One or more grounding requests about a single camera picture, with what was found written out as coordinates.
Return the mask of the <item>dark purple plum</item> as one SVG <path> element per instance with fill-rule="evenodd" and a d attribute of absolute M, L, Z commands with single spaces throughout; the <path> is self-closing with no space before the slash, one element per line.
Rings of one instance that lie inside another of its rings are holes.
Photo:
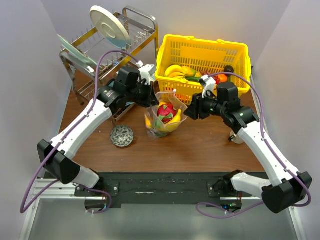
<path fill-rule="evenodd" d="M 227 65 L 227 66 L 224 67 L 223 71 L 226 72 L 226 73 L 234 73 L 235 70 L 234 70 L 234 68 L 232 66 Z"/>

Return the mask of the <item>aluminium frame rail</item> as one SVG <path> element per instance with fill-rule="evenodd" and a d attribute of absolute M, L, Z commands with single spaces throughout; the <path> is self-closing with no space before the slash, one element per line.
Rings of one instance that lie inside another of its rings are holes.
<path fill-rule="evenodd" d="M 32 204 L 27 208 L 25 215 L 24 224 L 20 233 L 19 240 L 28 240 L 32 231 L 34 220 L 38 212 L 40 200 L 73 200 L 75 199 L 76 187 L 72 183 L 66 185 L 56 182 L 46 189 L 39 197 L 36 195 L 44 189 L 47 185 L 51 184 L 54 179 L 50 178 L 38 178 L 33 187 L 31 188 L 31 195 L 28 196 L 26 206 L 29 202 L 34 200 Z"/>

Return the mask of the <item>orange fruit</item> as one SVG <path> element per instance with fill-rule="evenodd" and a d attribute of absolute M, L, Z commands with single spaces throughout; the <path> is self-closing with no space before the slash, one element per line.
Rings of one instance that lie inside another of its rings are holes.
<path fill-rule="evenodd" d="M 216 77 L 216 81 L 218 83 L 225 83 L 225 82 L 228 82 L 229 81 L 229 77 L 225 74 L 219 74 L 217 77 Z"/>

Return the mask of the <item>yellow plastic basket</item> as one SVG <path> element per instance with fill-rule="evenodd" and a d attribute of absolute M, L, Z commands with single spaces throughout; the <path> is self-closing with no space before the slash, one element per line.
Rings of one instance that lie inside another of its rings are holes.
<path fill-rule="evenodd" d="M 225 67 L 231 66 L 235 74 L 247 82 L 251 81 L 251 59 L 248 46 L 244 43 L 168 34 L 159 48 L 156 63 L 155 78 L 159 90 L 176 90 L 177 98 L 186 105 L 191 103 L 194 94 L 203 91 L 203 87 L 200 83 L 186 79 L 166 77 L 165 72 L 170 66 L 187 66 L 199 73 L 210 74 L 221 73 Z"/>

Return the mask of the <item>steel dish rack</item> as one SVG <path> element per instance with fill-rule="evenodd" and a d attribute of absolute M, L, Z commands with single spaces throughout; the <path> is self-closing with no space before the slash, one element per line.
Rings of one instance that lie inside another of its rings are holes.
<path fill-rule="evenodd" d="M 67 41 L 82 53 L 97 62 L 99 83 L 106 84 L 125 65 L 136 67 L 129 55 L 137 55 L 150 43 L 154 43 L 154 53 L 159 52 L 159 25 L 154 16 L 135 7 L 126 6 L 122 12 L 111 12 L 123 24 L 131 45 L 119 49 L 106 40 L 92 22 L 90 28 L 75 40 Z M 80 105 L 89 102 L 95 93 L 96 69 L 86 65 L 61 45 L 59 57 L 72 82 L 72 91 Z"/>

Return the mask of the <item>green leafy vegetable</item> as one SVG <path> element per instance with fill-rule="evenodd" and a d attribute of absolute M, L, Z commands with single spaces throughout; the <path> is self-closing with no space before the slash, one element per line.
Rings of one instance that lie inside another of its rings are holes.
<path fill-rule="evenodd" d="M 153 125 L 153 132 L 157 137 L 165 137 L 170 132 L 166 129 L 165 124 L 161 120 L 155 120 Z"/>

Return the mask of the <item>white round plate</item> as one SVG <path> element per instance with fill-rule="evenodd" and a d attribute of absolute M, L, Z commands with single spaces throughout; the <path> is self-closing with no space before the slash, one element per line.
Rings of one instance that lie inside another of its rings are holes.
<path fill-rule="evenodd" d="M 90 19 L 98 32 L 116 48 L 124 50 L 131 45 L 124 25 L 108 10 L 94 5 L 90 9 Z"/>

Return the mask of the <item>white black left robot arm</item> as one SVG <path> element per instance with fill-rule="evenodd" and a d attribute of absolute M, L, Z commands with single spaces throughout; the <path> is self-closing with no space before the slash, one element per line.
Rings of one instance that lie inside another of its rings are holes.
<path fill-rule="evenodd" d="M 158 105 L 153 83 L 156 66 L 122 67 L 115 79 L 98 89 L 85 110 L 59 135 L 50 141 L 41 140 L 37 151 L 41 166 L 62 184 L 83 185 L 92 196 L 104 190 L 101 177 L 93 170 L 73 161 L 87 138 L 127 103 L 148 108 Z"/>

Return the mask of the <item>light green plate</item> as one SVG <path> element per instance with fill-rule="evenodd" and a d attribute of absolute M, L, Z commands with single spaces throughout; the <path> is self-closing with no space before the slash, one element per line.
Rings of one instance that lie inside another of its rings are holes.
<path fill-rule="evenodd" d="M 65 38 L 57 35 L 59 37 L 59 40 L 61 42 L 61 45 L 69 51 L 74 57 L 78 58 L 80 61 L 85 63 L 86 65 L 90 66 L 93 69 L 97 68 L 98 63 L 90 58 L 88 55 L 82 53 L 80 50 L 78 50 L 75 46 L 73 46 L 70 42 L 68 42 Z"/>

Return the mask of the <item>green chili pepper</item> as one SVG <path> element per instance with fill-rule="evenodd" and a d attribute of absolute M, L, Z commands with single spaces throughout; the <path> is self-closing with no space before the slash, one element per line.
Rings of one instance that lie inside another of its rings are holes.
<path fill-rule="evenodd" d="M 198 83 L 201 79 L 201 77 L 186 77 L 185 78 L 186 80 L 190 81 L 190 82 L 195 82 L 195 83 Z"/>

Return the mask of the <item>orange green mango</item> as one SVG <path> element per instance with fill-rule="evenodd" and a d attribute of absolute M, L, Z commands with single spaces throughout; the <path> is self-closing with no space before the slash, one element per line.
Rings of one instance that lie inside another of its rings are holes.
<path fill-rule="evenodd" d="M 186 78 L 194 77 L 197 73 L 196 70 L 194 70 L 193 68 L 188 67 L 188 66 L 182 66 L 181 69 L 182 69 Z"/>

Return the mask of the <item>black white floral bowl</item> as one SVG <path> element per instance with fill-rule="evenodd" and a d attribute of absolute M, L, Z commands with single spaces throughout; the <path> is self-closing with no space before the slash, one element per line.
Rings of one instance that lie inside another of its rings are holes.
<path fill-rule="evenodd" d="M 134 132 L 127 125 L 117 125 L 110 133 L 111 142 L 119 148 L 126 148 L 134 141 Z"/>

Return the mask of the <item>red pink fruit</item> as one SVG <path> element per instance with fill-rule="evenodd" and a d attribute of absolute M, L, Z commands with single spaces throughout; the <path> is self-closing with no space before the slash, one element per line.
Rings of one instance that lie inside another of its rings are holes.
<path fill-rule="evenodd" d="M 169 123 L 177 114 L 177 110 L 175 109 L 172 103 L 164 103 L 158 107 L 157 117 L 164 123 Z"/>

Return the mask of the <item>clear zip top bag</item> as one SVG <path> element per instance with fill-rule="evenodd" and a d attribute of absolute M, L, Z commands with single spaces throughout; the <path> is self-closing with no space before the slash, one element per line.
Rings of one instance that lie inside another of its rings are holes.
<path fill-rule="evenodd" d="M 149 107 L 144 113 L 147 132 L 150 136 L 162 138 L 178 129 L 187 119 L 187 106 L 177 98 L 176 89 L 158 92 L 158 105 Z"/>

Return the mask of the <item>cream metal cup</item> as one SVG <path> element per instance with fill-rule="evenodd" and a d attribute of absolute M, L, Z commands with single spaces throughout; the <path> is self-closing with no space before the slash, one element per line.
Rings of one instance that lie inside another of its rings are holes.
<path fill-rule="evenodd" d="M 238 145 L 244 143 L 244 141 L 237 134 L 235 134 L 233 130 L 231 130 L 228 140 Z"/>

